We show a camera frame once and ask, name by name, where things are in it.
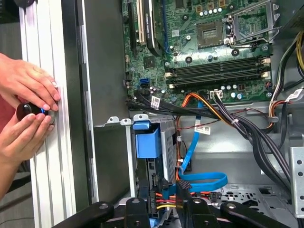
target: gray metal panel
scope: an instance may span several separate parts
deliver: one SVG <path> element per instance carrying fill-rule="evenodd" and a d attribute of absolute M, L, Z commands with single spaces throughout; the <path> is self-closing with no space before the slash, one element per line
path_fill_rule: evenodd
<path fill-rule="evenodd" d="M 85 21 L 93 124 L 126 118 L 122 15 L 119 0 L 86 0 Z"/>
<path fill-rule="evenodd" d="M 115 201 L 130 188 L 125 126 L 94 128 L 99 201 Z"/>

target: finger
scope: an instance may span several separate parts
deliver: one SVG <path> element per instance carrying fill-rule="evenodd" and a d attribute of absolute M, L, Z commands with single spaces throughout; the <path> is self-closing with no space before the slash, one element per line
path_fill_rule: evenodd
<path fill-rule="evenodd" d="M 48 90 L 32 77 L 21 77 L 18 79 L 24 86 L 35 92 L 42 100 L 44 100 L 54 111 L 58 111 L 58 106 Z"/>
<path fill-rule="evenodd" d="M 55 101 L 60 100 L 60 95 L 56 90 L 57 84 L 51 75 L 49 75 L 46 71 L 37 66 L 34 66 L 33 69 L 28 70 L 28 75 L 31 78 L 35 79 L 37 82 L 41 83 L 48 90 L 49 94 Z"/>
<path fill-rule="evenodd" d="M 49 134 L 52 132 L 52 130 L 54 129 L 53 125 L 50 125 L 47 128 L 47 131 L 44 133 L 43 137 L 40 139 L 40 141 L 38 141 L 38 143 L 36 145 L 33 145 L 33 147 L 28 147 L 26 146 L 24 148 L 24 150 L 32 152 L 33 154 L 29 155 L 29 158 L 31 158 L 35 153 L 37 153 L 37 151 L 40 149 L 40 147 L 42 146 L 42 144 L 44 143 L 45 139 L 49 136 Z"/>
<path fill-rule="evenodd" d="M 12 95 L 8 95 L 6 93 L 3 93 L 2 97 L 4 100 L 6 100 L 7 103 L 9 103 L 15 109 L 21 103 L 21 101 L 18 98 L 16 98 L 15 96 L 12 96 Z"/>
<path fill-rule="evenodd" d="M 16 114 L 14 114 L 3 129 L 3 132 L 7 134 L 7 137 L 5 137 L 5 144 L 10 145 L 13 141 L 15 141 L 24 130 L 31 126 L 35 119 L 36 116 L 34 114 L 29 114 L 19 121 Z"/>
<path fill-rule="evenodd" d="M 37 129 L 44 119 L 44 114 L 38 114 L 35 121 L 8 146 L 8 150 L 16 152 L 22 151 L 23 148 L 33 139 Z"/>
<path fill-rule="evenodd" d="M 35 93 L 33 93 L 30 89 L 24 86 L 21 82 L 16 89 L 16 95 L 24 98 L 25 100 L 33 103 L 34 105 L 38 106 L 39 108 L 43 108 L 44 110 L 50 110 L 50 106 L 46 104 L 40 97 L 38 97 Z"/>

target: black knob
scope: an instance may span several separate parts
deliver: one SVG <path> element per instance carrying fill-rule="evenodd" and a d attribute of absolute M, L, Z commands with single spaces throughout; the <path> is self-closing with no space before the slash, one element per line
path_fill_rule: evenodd
<path fill-rule="evenodd" d="M 25 116 L 27 116 L 28 114 L 39 114 L 39 113 L 43 113 L 45 115 L 48 115 L 48 111 L 43 110 L 42 108 L 38 108 L 36 105 L 32 104 L 32 103 L 22 103 L 19 104 L 16 110 L 16 115 L 19 121 L 21 121 Z"/>

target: barcode sticker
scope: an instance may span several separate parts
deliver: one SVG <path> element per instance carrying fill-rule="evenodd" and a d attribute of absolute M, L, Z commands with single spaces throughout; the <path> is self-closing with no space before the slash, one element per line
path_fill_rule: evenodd
<path fill-rule="evenodd" d="M 180 31 L 179 30 L 172 30 L 171 35 L 172 35 L 172 37 L 179 37 L 180 36 Z"/>
<path fill-rule="evenodd" d="M 290 94 L 289 97 L 285 101 L 288 102 L 291 99 L 298 98 L 302 91 L 303 91 L 303 89 L 297 89 L 293 94 Z"/>
<path fill-rule="evenodd" d="M 211 134 L 211 128 L 208 126 L 197 126 L 194 128 L 194 131 L 200 134 L 207 134 L 207 135 Z"/>
<path fill-rule="evenodd" d="M 151 98 L 151 108 L 154 108 L 158 110 L 158 107 L 160 106 L 161 99 L 155 96 L 152 96 Z"/>

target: expansion slot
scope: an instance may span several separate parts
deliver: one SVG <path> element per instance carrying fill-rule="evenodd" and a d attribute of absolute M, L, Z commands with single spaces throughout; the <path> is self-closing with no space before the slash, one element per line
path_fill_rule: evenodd
<path fill-rule="evenodd" d="M 135 36 L 135 25 L 134 25 L 134 10 L 133 10 L 133 4 L 129 2 L 127 4 L 128 8 L 128 14 L 129 14 L 129 28 L 130 28 L 130 46 L 131 50 L 136 56 L 136 36 Z"/>
<path fill-rule="evenodd" d="M 146 44 L 146 35 L 144 30 L 144 14 L 143 14 L 143 0 L 136 1 L 137 20 L 138 20 L 138 37 L 141 45 Z"/>
<path fill-rule="evenodd" d="M 261 78 L 269 71 L 269 63 L 261 58 L 232 60 L 223 63 L 190 66 L 175 70 L 175 76 L 167 80 L 173 87 L 208 85 L 217 82 L 235 82 Z"/>

